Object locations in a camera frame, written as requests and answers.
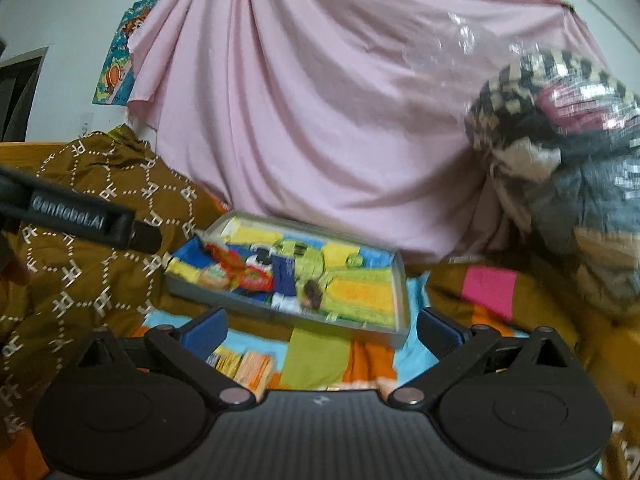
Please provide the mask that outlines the colourful striped bedsheet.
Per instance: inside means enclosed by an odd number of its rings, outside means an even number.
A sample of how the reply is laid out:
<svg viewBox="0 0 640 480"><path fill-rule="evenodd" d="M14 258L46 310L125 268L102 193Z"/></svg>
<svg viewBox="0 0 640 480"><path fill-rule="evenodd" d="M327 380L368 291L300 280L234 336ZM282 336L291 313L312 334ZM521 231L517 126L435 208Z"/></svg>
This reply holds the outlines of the colourful striped bedsheet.
<svg viewBox="0 0 640 480"><path fill-rule="evenodd" d="M526 336L550 324L570 338L578 359L613 414L603 457L608 479L639 475L639 320L616 320L593 309L560 274L541 261L532 273L486 270L483 263L441 263L413 272L407 282L412 315L432 307L458 323L487 324L504 336ZM376 389L386 394L435 364L410 334L398 350L315 335L233 315L222 348L238 358L268 354L269 389Z"/></svg>

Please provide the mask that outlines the orange snack packets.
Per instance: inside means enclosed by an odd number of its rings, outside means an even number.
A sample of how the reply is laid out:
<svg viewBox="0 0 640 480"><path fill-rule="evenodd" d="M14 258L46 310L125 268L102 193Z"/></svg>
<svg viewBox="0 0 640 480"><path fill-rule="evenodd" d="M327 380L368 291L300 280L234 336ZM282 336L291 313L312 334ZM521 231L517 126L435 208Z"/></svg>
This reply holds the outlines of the orange snack packets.
<svg viewBox="0 0 640 480"><path fill-rule="evenodd" d="M255 396L262 396L276 370L276 360L270 354L248 350L244 353L219 347L206 359L209 366L247 388Z"/></svg>

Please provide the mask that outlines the brown patterned PF blanket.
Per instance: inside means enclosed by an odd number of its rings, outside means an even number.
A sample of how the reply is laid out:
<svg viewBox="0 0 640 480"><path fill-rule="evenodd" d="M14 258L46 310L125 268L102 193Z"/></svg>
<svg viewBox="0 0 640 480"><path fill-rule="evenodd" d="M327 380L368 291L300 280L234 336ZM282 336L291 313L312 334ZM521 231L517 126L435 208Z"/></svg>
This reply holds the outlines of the brown patterned PF blanket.
<svg viewBox="0 0 640 480"><path fill-rule="evenodd" d="M1 148L1 474L48 470L30 431L55 375L97 328L140 334L180 312L163 260L224 213L127 126Z"/></svg>

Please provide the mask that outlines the grey cartoon-lined tray box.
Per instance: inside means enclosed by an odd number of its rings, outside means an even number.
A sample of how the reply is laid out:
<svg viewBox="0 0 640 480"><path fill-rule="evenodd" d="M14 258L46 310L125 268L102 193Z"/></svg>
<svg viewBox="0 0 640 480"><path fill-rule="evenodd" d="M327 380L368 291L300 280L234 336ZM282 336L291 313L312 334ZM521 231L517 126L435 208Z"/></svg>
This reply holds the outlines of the grey cartoon-lined tray box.
<svg viewBox="0 0 640 480"><path fill-rule="evenodd" d="M392 348L409 333L398 252L318 226L230 212L163 266L172 294L207 307Z"/></svg>

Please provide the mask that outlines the checkered clothes bundle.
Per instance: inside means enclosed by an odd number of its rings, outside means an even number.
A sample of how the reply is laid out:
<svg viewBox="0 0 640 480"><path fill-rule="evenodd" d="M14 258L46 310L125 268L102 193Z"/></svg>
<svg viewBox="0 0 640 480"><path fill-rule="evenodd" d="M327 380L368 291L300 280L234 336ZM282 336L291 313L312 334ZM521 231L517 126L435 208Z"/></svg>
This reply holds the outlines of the checkered clothes bundle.
<svg viewBox="0 0 640 480"><path fill-rule="evenodd" d="M590 304L638 314L638 93L577 53L533 50L484 83L464 122L525 237Z"/></svg>

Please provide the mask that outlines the pink hanging sheet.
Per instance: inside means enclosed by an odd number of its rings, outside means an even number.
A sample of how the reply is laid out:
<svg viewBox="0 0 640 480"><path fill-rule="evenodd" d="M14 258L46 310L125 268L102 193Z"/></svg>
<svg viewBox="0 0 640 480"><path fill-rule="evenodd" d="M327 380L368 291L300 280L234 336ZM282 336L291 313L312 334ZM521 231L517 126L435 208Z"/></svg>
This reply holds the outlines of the pink hanging sheet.
<svg viewBox="0 0 640 480"><path fill-rule="evenodd" d="M498 248L508 222L464 132L482 80L434 74L441 18L596 62L560 0L160 0L129 39L130 112L235 209L393 246Z"/></svg>

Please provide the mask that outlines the yellow wooden bed frame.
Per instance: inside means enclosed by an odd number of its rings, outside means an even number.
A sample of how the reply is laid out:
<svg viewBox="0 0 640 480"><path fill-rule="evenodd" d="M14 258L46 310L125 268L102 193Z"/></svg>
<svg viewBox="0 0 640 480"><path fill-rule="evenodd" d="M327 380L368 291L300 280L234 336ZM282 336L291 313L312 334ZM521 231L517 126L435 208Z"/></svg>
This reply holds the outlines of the yellow wooden bed frame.
<svg viewBox="0 0 640 480"><path fill-rule="evenodd" d="M65 147L65 142L1 142L0 164L15 169L39 167L49 155Z"/></svg>

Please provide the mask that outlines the dark doorway frame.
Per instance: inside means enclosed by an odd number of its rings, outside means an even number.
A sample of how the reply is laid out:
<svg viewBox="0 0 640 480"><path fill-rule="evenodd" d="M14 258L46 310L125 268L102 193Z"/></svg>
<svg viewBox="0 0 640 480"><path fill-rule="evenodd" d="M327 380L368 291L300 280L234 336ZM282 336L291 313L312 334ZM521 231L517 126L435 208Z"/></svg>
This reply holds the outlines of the dark doorway frame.
<svg viewBox="0 0 640 480"><path fill-rule="evenodd" d="M1 141L24 142L47 48L1 62Z"/></svg>

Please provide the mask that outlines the colourful cartoon wall poster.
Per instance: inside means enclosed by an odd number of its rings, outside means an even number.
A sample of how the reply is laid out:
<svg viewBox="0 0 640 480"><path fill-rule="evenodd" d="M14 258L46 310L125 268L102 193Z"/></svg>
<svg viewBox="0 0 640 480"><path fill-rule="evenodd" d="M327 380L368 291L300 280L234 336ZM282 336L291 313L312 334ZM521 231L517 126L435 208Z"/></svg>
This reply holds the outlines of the colourful cartoon wall poster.
<svg viewBox="0 0 640 480"><path fill-rule="evenodd" d="M120 20L96 84L92 102L96 105L125 106L134 86L134 71L128 48L130 36L142 25L158 0L138 0Z"/></svg>

